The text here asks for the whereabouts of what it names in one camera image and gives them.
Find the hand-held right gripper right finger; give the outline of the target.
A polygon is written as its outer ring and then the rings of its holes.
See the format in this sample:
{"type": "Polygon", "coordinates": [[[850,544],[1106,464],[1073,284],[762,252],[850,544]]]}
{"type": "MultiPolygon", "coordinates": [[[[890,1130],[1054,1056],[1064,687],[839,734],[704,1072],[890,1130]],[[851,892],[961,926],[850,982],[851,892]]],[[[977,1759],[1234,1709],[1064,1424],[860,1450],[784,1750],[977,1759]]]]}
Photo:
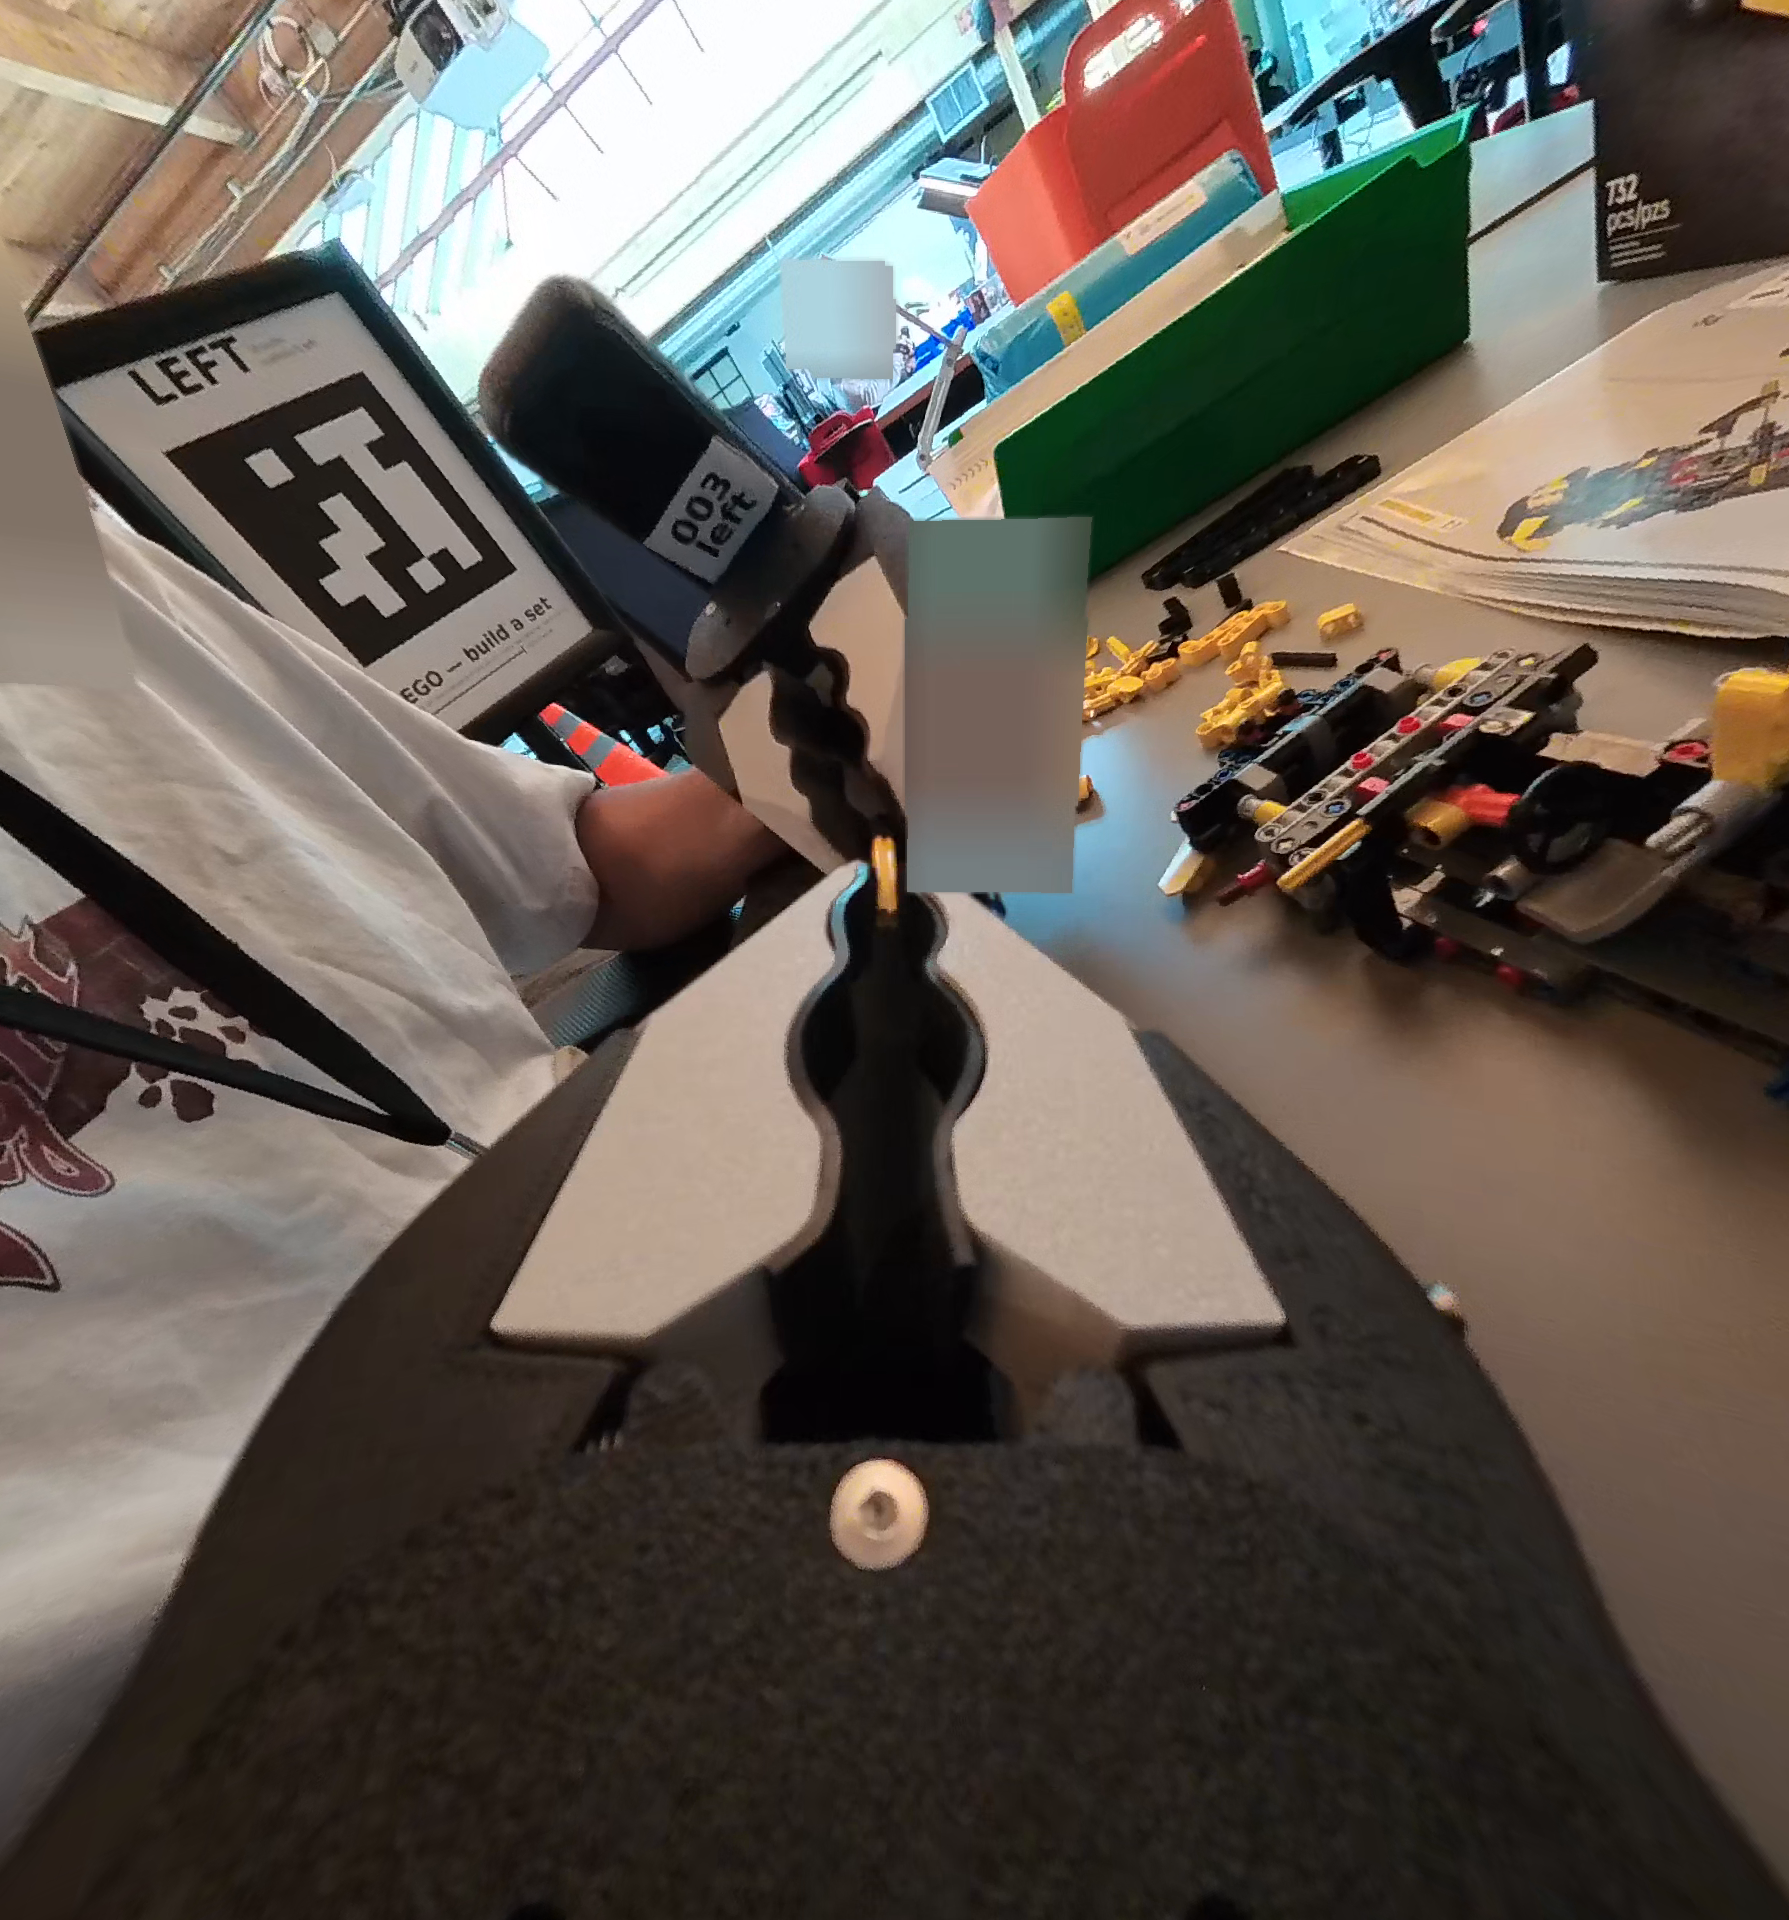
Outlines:
{"type": "Polygon", "coordinates": [[[1284,1310],[1106,998],[967,894],[931,901],[978,1085],[952,1127],[978,1245],[983,1351],[1189,1351],[1274,1339],[1284,1310]]]}

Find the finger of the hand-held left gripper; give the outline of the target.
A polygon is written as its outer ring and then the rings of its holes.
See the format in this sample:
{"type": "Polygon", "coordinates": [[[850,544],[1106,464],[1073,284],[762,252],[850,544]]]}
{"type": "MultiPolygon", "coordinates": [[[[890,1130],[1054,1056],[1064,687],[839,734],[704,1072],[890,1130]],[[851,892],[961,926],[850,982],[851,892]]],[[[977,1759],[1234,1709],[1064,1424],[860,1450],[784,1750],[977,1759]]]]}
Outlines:
{"type": "Polygon", "coordinates": [[[877,559],[846,572],[815,616],[818,824],[872,824],[907,792],[907,612],[877,559]]]}
{"type": "Polygon", "coordinates": [[[737,801],[786,849],[822,873],[866,861],[870,824],[850,800],[841,757],[808,739],[794,739],[799,713],[781,697],[775,676],[746,679],[718,717],[737,801]]]}

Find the person's left forearm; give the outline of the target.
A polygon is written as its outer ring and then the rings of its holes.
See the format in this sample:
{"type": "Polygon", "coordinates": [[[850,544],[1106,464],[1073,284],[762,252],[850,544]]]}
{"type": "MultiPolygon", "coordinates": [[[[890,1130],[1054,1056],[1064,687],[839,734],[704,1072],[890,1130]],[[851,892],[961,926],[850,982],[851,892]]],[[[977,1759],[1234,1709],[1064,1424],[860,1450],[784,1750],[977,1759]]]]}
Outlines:
{"type": "Polygon", "coordinates": [[[789,850],[698,770],[595,787],[578,808],[576,837],[595,885],[586,948],[601,951],[668,948],[703,930],[789,850]]]}

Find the pile of yellow lego pieces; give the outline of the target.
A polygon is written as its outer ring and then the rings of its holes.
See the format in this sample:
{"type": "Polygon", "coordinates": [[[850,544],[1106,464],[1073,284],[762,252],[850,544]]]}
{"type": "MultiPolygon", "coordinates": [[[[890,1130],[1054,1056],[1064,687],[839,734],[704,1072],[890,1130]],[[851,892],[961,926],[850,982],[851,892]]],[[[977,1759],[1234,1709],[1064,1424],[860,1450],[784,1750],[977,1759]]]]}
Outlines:
{"type": "Polygon", "coordinates": [[[1286,601],[1256,603],[1241,597],[1215,621],[1202,627],[1183,599],[1168,595],[1155,635],[1143,642],[1089,639],[1080,718],[1084,725],[1104,722],[1183,678],[1218,671],[1222,689],[1202,709],[1196,739],[1210,753],[1258,744],[1271,722],[1297,714],[1299,685],[1286,679],[1286,671],[1333,667],[1340,661],[1332,646],[1278,642],[1276,635],[1288,623],[1286,601]]]}

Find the stack of black lego beams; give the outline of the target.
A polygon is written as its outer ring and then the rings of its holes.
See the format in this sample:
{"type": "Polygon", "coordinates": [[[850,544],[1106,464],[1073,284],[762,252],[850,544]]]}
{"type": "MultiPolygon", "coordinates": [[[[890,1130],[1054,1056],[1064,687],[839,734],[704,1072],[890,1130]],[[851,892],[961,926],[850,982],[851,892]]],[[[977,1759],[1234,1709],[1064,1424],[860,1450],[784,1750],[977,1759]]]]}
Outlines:
{"type": "Polygon", "coordinates": [[[1142,583],[1161,594],[1211,583],[1381,476],[1382,462],[1375,453],[1349,453],[1333,468],[1282,468],[1149,565],[1142,583]]]}

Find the lego car chassis model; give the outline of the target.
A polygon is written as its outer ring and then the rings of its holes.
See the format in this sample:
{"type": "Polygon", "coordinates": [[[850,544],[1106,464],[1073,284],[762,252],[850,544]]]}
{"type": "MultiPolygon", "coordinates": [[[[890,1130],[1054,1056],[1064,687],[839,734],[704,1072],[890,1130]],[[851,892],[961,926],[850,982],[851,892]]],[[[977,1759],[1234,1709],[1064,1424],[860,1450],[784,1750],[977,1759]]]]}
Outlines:
{"type": "Polygon", "coordinates": [[[1215,751],[1172,817],[1168,898],[1276,894],[1394,964],[1597,988],[1789,1060],[1789,661],[1664,739],[1580,718],[1597,650],[1395,650],[1215,751]]]}

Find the yellow toy car set box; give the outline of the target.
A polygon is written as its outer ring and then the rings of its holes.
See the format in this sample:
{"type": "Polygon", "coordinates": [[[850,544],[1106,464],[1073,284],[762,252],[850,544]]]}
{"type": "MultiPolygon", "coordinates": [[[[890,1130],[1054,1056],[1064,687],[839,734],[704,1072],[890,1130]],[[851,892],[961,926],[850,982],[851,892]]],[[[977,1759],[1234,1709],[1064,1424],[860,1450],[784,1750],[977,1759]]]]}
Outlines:
{"type": "Polygon", "coordinates": [[[1789,255],[1789,1],[1566,4],[1602,282],[1789,255]]]}

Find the orange traffic cone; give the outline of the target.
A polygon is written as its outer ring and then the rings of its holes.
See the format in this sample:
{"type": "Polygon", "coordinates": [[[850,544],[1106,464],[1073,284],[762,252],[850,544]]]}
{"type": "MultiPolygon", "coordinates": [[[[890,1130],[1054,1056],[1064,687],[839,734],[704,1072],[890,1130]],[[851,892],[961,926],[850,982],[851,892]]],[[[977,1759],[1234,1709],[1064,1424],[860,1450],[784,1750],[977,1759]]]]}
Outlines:
{"type": "Polygon", "coordinates": [[[559,702],[539,709],[539,722],[599,787],[614,788],[666,779],[657,761],[559,702]]]}

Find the white cardboard sheet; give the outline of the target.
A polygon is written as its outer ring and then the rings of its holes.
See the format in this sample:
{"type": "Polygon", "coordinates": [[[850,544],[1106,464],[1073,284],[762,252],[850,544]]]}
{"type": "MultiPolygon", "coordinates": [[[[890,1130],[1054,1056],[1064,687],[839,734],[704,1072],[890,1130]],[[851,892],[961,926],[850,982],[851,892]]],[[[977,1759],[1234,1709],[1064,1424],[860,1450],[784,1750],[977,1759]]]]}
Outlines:
{"type": "Polygon", "coordinates": [[[1167,265],[1123,299],[1095,293],[1073,300],[1076,284],[1043,291],[981,327],[973,360],[983,404],[947,429],[930,426],[917,462],[961,517],[1000,517],[995,450],[1061,400],[1090,388],[1109,366],[1143,348],[1156,334],[1210,300],[1236,274],[1288,237],[1280,191],[1248,203],[1221,230],[1187,252],[1176,221],[1146,242],[1167,265]]]}

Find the red office chair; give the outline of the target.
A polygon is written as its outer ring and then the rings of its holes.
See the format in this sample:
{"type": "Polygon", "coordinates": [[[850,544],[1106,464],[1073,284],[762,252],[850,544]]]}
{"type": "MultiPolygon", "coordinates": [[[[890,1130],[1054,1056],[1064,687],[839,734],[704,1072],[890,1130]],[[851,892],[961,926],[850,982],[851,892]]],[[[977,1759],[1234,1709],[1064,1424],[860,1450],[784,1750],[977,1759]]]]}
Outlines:
{"type": "Polygon", "coordinates": [[[806,487],[846,485],[860,495],[870,492],[896,459],[883,433],[877,410],[861,405],[855,412],[833,412],[809,429],[799,478],[806,487]]]}

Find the black white marker card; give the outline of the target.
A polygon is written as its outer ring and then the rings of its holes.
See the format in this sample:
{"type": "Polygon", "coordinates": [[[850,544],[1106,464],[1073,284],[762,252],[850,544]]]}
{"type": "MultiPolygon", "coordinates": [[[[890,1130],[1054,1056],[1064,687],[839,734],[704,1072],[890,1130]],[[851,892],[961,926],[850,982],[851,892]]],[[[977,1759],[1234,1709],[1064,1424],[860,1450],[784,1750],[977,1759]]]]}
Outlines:
{"type": "Polygon", "coordinates": [[[113,510],[451,731],[501,741],[612,612],[341,244],[36,331],[113,510]]]}

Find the white ceiling projector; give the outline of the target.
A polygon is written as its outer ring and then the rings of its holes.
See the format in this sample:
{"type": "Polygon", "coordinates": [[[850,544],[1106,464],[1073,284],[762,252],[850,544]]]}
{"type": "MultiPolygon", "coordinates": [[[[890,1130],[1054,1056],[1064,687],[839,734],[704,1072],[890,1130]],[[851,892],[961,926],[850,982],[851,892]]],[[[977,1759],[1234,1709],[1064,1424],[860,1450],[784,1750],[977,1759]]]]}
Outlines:
{"type": "Polygon", "coordinates": [[[402,93],[425,105],[466,51],[486,51],[506,28],[506,1],[384,1],[394,76],[402,93]]]}

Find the light blue plastic bag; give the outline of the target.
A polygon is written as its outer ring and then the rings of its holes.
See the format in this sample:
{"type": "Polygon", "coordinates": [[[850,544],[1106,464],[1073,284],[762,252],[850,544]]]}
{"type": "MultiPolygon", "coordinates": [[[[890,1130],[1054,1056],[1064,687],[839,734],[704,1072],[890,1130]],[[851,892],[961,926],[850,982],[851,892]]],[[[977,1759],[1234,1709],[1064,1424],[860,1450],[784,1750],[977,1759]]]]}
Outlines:
{"type": "Polygon", "coordinates": [[[1009,309],[978,327],[971,343],[985,396],[1000,400],[1011,391],[1261,203],[1261,182],[1242,153],[1230,148],[1030,296],[1011,296],[1009,309]]]}

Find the green plastic bin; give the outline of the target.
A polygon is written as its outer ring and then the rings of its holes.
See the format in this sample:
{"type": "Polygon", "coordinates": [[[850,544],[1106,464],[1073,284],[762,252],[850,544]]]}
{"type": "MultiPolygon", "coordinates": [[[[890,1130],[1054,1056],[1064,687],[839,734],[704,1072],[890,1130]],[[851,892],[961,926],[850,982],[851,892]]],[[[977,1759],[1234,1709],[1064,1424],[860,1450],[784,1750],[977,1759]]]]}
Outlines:
{"type": "Polygon", "coordinates": [[[1001,512],[1087,517],[1100,574],[1460,348],[1472,118],[1284,191],[1286,238],[998,444],[1001,512]]]}

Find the open instruction booklet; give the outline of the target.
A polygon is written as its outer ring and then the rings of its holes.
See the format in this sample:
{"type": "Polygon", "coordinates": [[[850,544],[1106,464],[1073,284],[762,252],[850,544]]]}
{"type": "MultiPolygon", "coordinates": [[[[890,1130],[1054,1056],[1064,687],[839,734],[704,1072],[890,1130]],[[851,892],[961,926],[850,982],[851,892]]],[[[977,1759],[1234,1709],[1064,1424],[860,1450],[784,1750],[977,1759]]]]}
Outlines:
{"type": "Polygon", "coordinates": [[[1560,621],[1789,636],[1789,263],[1653,310],[1284,552],[1560,621]]]}

